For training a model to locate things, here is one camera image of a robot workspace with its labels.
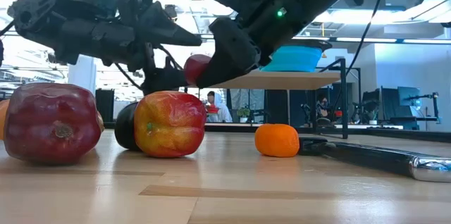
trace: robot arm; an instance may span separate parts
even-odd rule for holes
[[[337,0],[216,1],[238,15],[234,20],[218,18],[209,26],[216,51],[197,79],[198,87],[265,66],[278,47]],[[17,0],[8,13],[19,35],[53,48],[59,61],[75,64],[84,54],[100,58],[106,66],[124,63],[129,71],[142,68],[144,94],[187,85],[174,60],[168,58],[165,68],[155,67],[153,49],[162,49],[162,44],[202,43],[171,21],[153,0]]]

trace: wooden shelf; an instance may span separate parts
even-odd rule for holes
[[[224,89],[304,89],[315,90],[340,80],[339,73],[261,72],[211,86]]]

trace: wooden surface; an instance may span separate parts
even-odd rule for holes
[[[339,73],[261,72],[211,86],[224,89],[305,89],[315,90],[340,80]]]
[[[343,128],[343,125],[334,125],[335,128],[341,129]],[[349,129],[367,129],[367,128],[385,128],[385,129],[398,129],[402,130],[404,129],[404,126],[402,125],[347,125]]]
[[[348,142],[449,156],[451,144]],[[0,223],[450,223],[451,185],[315,156],[261,156],[253,134],[207,133],[186,158],[124,151],[111,130],[76,166],[34,166],[0,142]]]

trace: red object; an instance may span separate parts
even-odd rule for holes
[[[194,153],[204,139],[206,111],[195,96],[182,92],[155,92],[135,110],[137,146],[153,157],[180,157]]]
[[[32,83],[17,88],[5,122],[5,148],[24,161],[77,162],[99,141],[95,98],[75,85]]]
[[[205,71],[211,58],[206,55],[192,55],[186,60],[183,70],[185,71],[186,81],[195,86],[197,78]]]
[[[218,113],[219,112],[219,108],[216,108],[216,106],[214,104],[212,104],[210,106],[207,106],[206,112],[208,112],[208,113]]]

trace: fake fruit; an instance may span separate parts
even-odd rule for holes
[[[196,54],[189,57],[183,67],[186,82],[195,86],[197,78],[205,71],[210,60],[211,58],[209,56],[201,54]]]
[[[9,99],[0,101],[0,139],[4,138],[4,127],[6,119],[6,111],[8,110]]]
[[[137,102],[128,104],[119,112],[114,128],[114,135],[119,145],[132,151],[141,151],[135,141],[134,116]]]
[[[14,158],[72,164],[99,141],[95,98],[75,85],[31,83],[17,88],[5,123],[5,149]]]
[[[264,124],[255,132],[255,147],[267,156],[293,157],[299,151],[299,135],[289,125]]]
[[[97,111],[97,122],[99,122],[100,131],[105,131],[104,119],[101,117],[100,112]]]
[[[153,157],[194,153],[204,139],[206,111],[195,96],[162,91],[147,95],[135,110],[135,140]]]

